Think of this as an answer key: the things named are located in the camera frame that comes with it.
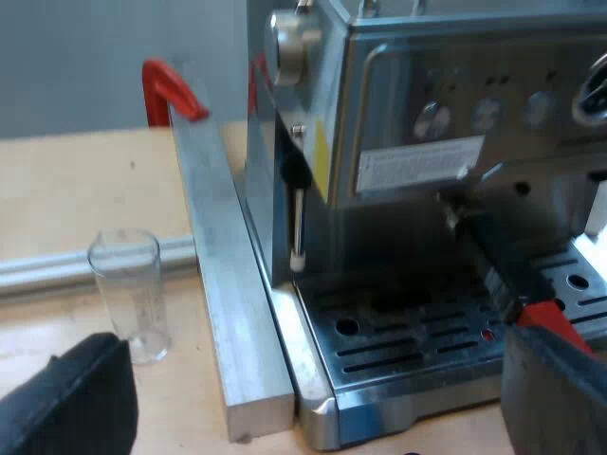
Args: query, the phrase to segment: label sticker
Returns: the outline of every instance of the label sticker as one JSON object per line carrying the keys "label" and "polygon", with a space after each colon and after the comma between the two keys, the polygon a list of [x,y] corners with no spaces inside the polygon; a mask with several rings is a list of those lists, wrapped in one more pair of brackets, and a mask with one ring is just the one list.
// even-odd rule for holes
{"label": "label sticker", "polygon": [[473,136],[362,152],[357,192],[464,178],[476,166],[484,141]]}

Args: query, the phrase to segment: wooden tabletop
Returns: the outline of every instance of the wooden tabletop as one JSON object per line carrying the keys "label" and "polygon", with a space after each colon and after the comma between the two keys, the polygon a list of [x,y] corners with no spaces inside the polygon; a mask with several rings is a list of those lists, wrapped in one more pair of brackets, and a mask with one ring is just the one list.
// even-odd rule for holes
{"label": "wooden tabletop", "polygon": [[[223,134],[232,165],[241,167],[243,125]],[[168,130],[0,142],[0,156],[0,209],[12,218],[0,227],[0,259],[83,249],[100,228],[145,227],[159,237],[190,232]],[[139,424],[133,453],[311,453],[297,427],[247,444],[228,442],[200,279],[168,280],[166,301],[173,347],[157,364],[134,368]],[[0,396],[51,355],[103,330],[110,330],[109,317],[93,290],[0,302]],[[426,419],[343,451],[407,452],[513,453],[496,404]]]}

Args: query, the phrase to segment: metal panel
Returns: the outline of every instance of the metal panel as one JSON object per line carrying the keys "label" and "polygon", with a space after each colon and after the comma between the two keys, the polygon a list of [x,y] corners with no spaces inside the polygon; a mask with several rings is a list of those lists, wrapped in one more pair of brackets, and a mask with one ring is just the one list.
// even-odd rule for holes
{"label": "metal panel", "polygon": [[[178,69],[208,103],[195,68]],[[223,143],[212,119],[173,112],[173,126],[230,440],[291,428],[293,388]]]}

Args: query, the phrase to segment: red handle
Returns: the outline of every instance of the red handle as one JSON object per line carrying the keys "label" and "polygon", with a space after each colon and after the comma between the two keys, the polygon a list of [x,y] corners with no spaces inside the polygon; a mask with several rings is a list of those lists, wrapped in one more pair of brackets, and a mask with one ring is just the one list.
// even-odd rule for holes
{"label": "red handle", "polygon": [[554,300],[540,301],[527,305],[517,320],[517,325],[527,327],[539,325],[550,332],[560,335],[587,354],[592,354],[590,346],[563,315]]}
{"label": "red handle", "polygon": [[141,78],[150,127],[171,125],[167,101],[189,121],[209,116],[209,110],[198,101],[179,73],[161,60],[146,60],[143,63]]}

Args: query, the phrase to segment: stainless steel espresso machine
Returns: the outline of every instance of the stainless steel espresso machine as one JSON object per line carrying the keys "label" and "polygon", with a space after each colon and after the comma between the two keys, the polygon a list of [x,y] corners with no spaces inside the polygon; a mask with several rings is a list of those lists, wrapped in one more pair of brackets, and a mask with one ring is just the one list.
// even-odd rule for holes
{"label": "stainless steel espresso machine", "polygon": [[[571,242],[607,178],[606,26],[601,1],[248,2],[239,194],[313,447],[499,397],[478,249],[607,341]],[[454,226],[479,213],[472,245]]]}

